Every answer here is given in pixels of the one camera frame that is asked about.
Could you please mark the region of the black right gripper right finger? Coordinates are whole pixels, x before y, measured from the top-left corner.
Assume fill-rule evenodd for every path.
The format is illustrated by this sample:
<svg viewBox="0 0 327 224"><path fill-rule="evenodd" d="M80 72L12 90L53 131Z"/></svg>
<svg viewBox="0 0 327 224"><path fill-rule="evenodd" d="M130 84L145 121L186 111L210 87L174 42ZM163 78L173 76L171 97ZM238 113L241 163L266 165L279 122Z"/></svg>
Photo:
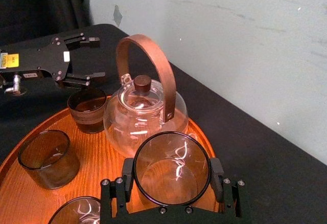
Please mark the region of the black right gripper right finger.
<svg viewBox="0 0 327 224"><path fill-rule="evenodd" d="M224 176L222 164L218 158L210 158L210 185L218 204L218 213L226 218L245 218L242 208L239 184L237 181Z"/></svg>

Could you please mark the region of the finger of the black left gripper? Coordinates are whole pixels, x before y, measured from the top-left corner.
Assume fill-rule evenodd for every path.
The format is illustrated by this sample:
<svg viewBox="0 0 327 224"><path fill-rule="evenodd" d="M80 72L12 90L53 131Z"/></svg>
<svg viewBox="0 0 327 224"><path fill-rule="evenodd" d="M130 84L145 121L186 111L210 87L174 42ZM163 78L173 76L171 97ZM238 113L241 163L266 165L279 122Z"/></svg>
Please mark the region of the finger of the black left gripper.
<svg viewBox="0 0 327 224"><path fill-rule="evenodd" d="M68 50L75 50L79 48L99 48L100 39L98 37L86 37L84 33L77 33L74 35L65 36L63 38Z"/></svg>
<svg viewBox="0 0 327 224"><path fill-rule="evenodd" d="M105 72L79 75L67 73L62 80L57 80L60 88L90 88L96 87L106 81Z"/></svg>

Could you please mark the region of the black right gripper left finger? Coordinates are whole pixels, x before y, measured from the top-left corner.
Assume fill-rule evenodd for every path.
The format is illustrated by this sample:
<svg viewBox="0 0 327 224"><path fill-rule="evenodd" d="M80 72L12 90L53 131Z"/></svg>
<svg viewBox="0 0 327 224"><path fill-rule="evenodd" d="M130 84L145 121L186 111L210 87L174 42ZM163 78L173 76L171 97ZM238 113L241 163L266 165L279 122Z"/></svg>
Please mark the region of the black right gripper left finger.
<svg viewBox="0 0 327 224"><path fill-rule="evenodd" d="M110 181L101 181L100 219L128 219L126 203L130 202L133 188L133 158L126 158L122 167L122 176ZM112 200L116 200L116 216L112 216Z"/></svg>

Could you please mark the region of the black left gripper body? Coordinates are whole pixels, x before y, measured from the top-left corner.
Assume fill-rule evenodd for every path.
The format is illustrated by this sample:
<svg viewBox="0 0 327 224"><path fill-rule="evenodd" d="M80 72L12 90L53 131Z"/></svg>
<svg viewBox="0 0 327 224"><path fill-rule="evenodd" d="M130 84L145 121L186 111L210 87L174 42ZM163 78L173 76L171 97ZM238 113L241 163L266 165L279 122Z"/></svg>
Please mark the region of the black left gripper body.
<svg viewBox="0 0 327 224"><path fill-rule="evenodd" d="M44 47L5 50L1 57L1 77L12 81L14 75L22 79L52 78L62 81L70 63L69 50L62 37L54 37Z"/></svg>

